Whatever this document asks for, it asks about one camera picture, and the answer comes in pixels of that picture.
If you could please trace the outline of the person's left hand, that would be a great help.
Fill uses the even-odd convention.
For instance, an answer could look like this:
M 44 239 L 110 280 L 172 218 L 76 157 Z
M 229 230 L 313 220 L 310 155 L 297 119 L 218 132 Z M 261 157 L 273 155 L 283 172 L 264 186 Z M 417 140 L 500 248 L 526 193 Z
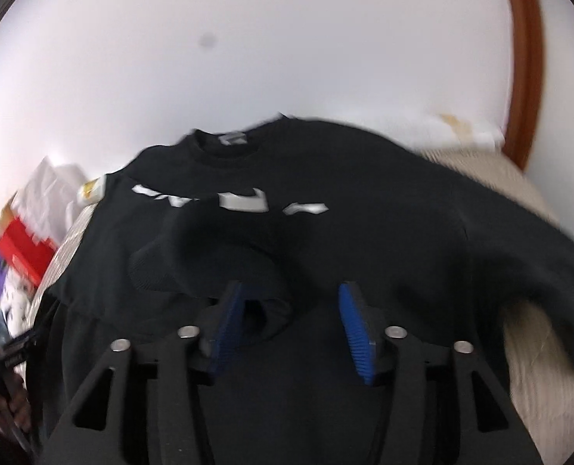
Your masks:
M 14 440 L 13 427 L 18 427 L 23 432 L 30 431 L 31 406 L 23 384 L 10 389 L 10 393 L 10 401 L 0 396 L 0 433 L 5 438 Z

